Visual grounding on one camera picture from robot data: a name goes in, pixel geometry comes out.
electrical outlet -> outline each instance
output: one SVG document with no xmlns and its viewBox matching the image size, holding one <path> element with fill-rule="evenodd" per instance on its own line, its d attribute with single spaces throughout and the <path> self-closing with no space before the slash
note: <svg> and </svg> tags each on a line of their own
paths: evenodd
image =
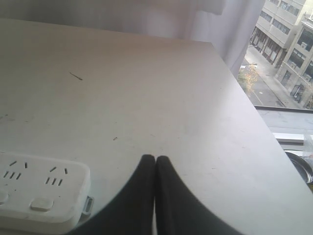
<svg viewBox="0 0 313 235">
<path fill-rule="evenodd" d="M 0 153 L 0 228 L 64 234 L 78 223 L 89 189 L 84 164 Z"/>
</svg>

white desk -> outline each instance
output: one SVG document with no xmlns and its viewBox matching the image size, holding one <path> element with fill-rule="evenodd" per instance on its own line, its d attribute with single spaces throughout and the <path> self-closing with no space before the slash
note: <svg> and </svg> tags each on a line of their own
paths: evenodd
<svg viewBox="0 0 313 235">
<path fill-rule="evenodd" d="M 4 19 L 0 31 L 0 150 L 86 163 L 94 211 L 142 154 L 163 154 L 241 232 L 312 231 L 311 192 L 210 43 Z"/>
</svg>

sheer curtain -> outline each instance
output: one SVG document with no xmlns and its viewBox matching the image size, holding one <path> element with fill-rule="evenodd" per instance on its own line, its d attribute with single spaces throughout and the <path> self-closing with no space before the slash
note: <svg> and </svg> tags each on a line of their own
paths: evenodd
<svg viewBox="0 0 313 235">
<path fill-rule="evenodd" d="M 0 0 L 0 17 L 211 42 L 236 76 L 265 0 Z"/>
</svg>

street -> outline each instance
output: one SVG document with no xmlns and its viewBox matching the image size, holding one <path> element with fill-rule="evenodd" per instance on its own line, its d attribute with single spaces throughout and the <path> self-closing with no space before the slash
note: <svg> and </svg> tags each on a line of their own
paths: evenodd
<svg viewBox="0 0 313 235">
<path fill-rule="evenodd" d="M 241 69 L 243 72 L 248 70 L 248 64 L 247 60 L 244 59 Z M 284 107 L 282 102 L 277 98 L 262 78 L 259 75 L 257 75 L 256 78 L 257 81 L 252 86 L 252 92 L 248 94 L 252 104 L 256 106 Z"/>
</svg>

building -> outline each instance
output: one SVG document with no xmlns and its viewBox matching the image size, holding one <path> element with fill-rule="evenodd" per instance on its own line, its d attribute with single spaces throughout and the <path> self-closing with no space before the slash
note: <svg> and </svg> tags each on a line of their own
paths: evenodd
<svg viewBox="0 0 313 235">
<path fill-rule="evenodd" d="M 276 78 L 295 101 L 313 109 L 313 19 L 300 24 Z"/>
<path fill-rule="evenodd" d="M 299 30 L 305 13 L 313 10 L 313 0 L 266 0 L 250 43 L 279 68 Z"/>
</svg>

